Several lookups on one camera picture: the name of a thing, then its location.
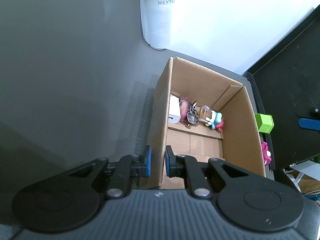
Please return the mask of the white Heytea bottle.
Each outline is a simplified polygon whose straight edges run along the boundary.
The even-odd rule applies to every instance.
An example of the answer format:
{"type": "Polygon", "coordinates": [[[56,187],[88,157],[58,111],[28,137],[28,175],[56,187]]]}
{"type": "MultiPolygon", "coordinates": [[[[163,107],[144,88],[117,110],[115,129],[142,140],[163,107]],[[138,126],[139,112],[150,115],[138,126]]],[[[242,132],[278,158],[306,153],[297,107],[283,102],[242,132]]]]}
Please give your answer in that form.
{"type": "Polygon", "coordinates": [[[169,46],[171,15],[175,0],[140,0],[140,19],[143,37],[155,50],[169,46]]]}

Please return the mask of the white charger cube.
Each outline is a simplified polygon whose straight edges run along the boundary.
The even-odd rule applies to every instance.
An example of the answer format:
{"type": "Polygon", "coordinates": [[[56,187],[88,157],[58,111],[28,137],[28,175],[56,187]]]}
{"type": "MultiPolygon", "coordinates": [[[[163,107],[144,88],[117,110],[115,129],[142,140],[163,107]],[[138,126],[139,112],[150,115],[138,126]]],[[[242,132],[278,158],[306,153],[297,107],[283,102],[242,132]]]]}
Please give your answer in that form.
{"type": "Polygon", "coordinates": [[[169,102],[169,115],[168,122],[171,124],[177,124],[180,122],[181,112],[180,112],[180,100],[174,95],[170,95],[169,102]]]}

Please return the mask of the brown cardboard box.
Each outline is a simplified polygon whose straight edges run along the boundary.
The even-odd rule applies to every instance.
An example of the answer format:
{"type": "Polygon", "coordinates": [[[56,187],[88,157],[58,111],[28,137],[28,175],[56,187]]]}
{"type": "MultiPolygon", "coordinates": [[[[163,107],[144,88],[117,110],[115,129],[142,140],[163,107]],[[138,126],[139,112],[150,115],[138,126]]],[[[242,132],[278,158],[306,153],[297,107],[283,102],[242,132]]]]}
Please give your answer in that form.
{"type": "Polygon", "coordinates": [[[161,74],[154,94],[148,145],[151,146],[151,174],[142,178],[139,188],[182,189],[183,180],[169,178],[165,172],[165,147],[175,154],[195,157],[207,162],[220,158],[265,175],[264,160],[257,123],[245,86],[199,64],[171,57],[161,74]],[[203,124],[187,128],[169,120],[169,99],[174,95],[196,102],[196,108],[208,106],[222,113],[222,132],[203,124]]]}

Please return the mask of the keychain bunch with charms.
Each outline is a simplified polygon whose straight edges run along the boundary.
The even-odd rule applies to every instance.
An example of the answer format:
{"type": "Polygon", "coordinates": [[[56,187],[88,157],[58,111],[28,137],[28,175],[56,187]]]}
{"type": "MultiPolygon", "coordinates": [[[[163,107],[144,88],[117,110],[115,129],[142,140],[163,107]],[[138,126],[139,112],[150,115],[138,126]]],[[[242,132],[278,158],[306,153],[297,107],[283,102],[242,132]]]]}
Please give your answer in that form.
{"type": "Polygon", "coordinates": [[[207,105],[197,110],[197,102],[189,102],[187,98],[180,98],[180,123],[186,128],[196,127],[200,124],[216,130],[220,133],[223,131],[224,118],[222,113],[211,110],[207,105]]]}

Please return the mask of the magenta plastic toy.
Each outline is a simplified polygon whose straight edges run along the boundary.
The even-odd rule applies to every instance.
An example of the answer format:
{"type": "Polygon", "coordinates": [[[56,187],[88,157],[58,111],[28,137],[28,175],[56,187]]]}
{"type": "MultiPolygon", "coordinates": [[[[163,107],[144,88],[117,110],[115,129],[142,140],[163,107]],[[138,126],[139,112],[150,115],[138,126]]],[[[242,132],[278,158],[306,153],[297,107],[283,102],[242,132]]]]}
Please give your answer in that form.
{"type": "Polygon", "coordinates": [[[263,153],[264,165],[267,166],[270,164],[272,158],[271,152],[269,151],[268,144],[266,142],[261,142],[261,150],[263,153]]]}

